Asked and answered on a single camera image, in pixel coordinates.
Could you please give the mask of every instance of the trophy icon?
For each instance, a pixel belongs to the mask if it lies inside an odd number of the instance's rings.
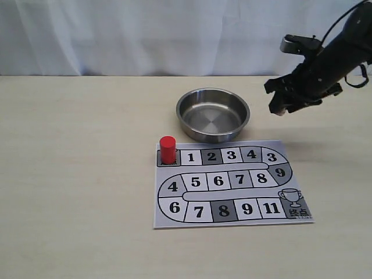
[[[288,188],[283,189],[282,191],[279,191],[278,195],[282,199],[286,199],[289,202],[292,202],[291,207],[292,208],[299,208],[301,205],[299,205],[297,202],[302,198],[301,191],[298,191],[297,189]]]

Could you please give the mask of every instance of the game board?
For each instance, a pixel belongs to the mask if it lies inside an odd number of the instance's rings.
[[[156,145],[154,228],[312,223],[281,141]]]

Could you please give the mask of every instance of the bowl rim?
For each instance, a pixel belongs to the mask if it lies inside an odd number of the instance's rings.
[[[232,95],[234,98],[237,98],[238,101],[240,101],[243,106],[244,106],[244,109],[246,111],[246,118],[245,120],[243,121],[242,124],[239,125],[239,127],[233,129],[233,130],[230,130],[228,132],[224,132],[224,133],[207,133],[207,132],[204,132],[204,131],[201,131],[201,130],[197,130],[195,129],[193,126],[190,126],[184,119],[183,117],[181,116],[180,114],[180,106],[182,104],[182,102],[184,101],[184,99],[192,94],[194,94],[195,92],[197,91],[201,91],[201,90],[216,90],[216,91],[221,91],[221,92],[224,92],[224,93],[227,93],[229,95]],[[224,136],[224,135],[231,135],[231,134],[234,134],[236,132],[239,132],[241,131],[244,126],[247,125],[249,119],[251,118],[251,111],[249,109],[249,106],[247,104],[247,102],[245,102],[245,100],[243,98],[241,98],[239,95],[237,95],[236,93],[233,93],[229,90],[225,90],[225,89],[221,89],[221,88],[216,88],[216,87],[202,87],[202,88],[198,88],[198,89],[194,89],[194,90],[191,90],[191,91],[188,91],[187,93],[185,93],[177,102],[177,105],[176,105],[176,113],[177,113],[177,117],[179,119],[179,121],[184,125],[186,126],[188,129],[192,130],[193,132],[195,133],[199,133],[199,134],[204,134],[204,135],[209,135],[209,136],[212,136],[212,137],[218,137],[218,136]]]

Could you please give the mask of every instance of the robotic arm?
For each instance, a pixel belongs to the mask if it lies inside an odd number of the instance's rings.
[[[349,12],[343,30],[325,47],[322,44],[331,29]],[[268,80],[266,93],[274,92],[269,104],[271,113],[283,115],[308,106],[320,105],[322,99],[342,92],[338,81],[360,66],[365,81],[369,81],[364,62],[372,64],[372,2],[361,1],[355,5],[327,32],[322,41],[313,38],[286,35],[280,50],[284,53],[303,55],[303,63],[286,76]]]

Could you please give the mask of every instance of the number 7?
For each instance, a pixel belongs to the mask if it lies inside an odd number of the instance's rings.
[[[200,218],[202,217],[202,211],[203,211],[203,206],[195,206],[194,207],[194,211],[199,211],[197,214],[196,214],[196,218]]]
[[[235,176],[236,178],[238,178],[239,177],[239,184],[243,184],[243,177],[244,177],[244,174],[237,174],[236,176]]]

